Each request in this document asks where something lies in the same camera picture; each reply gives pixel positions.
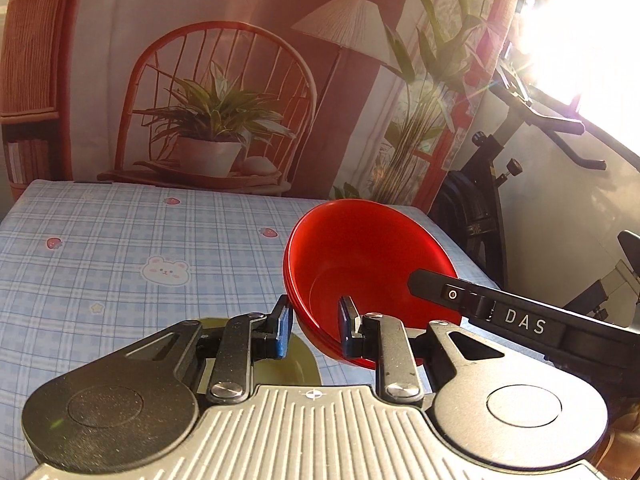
bear print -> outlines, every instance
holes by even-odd
[[[186,262],[170,262],[162,256],[150,256],[140,273],[148,282],[164,286],[183,286],[191,279]]]

bed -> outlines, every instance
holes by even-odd
[[[0,479],[35,466],[20,410],[41,384],[183,319],[269,311],[289,233],[320,202],[33,182],[0,225]],[[495,286],[424,213],[397,209],[460,278]],[[312,349],[324,384],[372,382]]]

potted plant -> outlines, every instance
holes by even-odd
[[[280,124],[282,115],[273,107],[277,99],[240,88],[229,82],[215,63],[203,84],[171,76],[168,89],[177,104],[143,110],[155,124],[151,141],[177,137],[180,168],[190,173],[225,177],[244,148],[246,156],[252,140],[270,143],[273,134],[293,138]]]

wall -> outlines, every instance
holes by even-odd
[[[486,92],[469,133],[493,133],[506,113],[507,106]],[[620,231],[640,233],[640,173],[588,132],[561,135],[580,156],[606,160],[607,170],[576,166],[539,129],[526,124],[495,161],[498,174],[512,157],[524,169],[500,188],[510,289],[559,306],[625,258],[616,238]],[[452,169],[461,168],[474,150],[469,135]],[[636,300],[629,286],[621,287],[604,305],[608,321],[628,326]]]
[[[0,39],[2,38],[2,30],[4,29],[4,17],[6,16],[6,4],[9,0],[0,0]],[[6,163],[4,161],[4,153],[0,148],[0,220],[4,218],[9,209],[11,209],[14,199],[11,196],[9,188],[9,178],[6,172]]]

red bowl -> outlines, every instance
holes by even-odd
[[[419,224],[386,205],[336,200],[316,206],[293,228],[284,251],[287,294],[305,335],[324,354],[346,359],[338,332],[338,299],[351,296],[358,312],[380,312],[405,326],[425,328],[434,319],[456,324],[456,311],[409,293],[415,269],[457,277],[439,243]]]

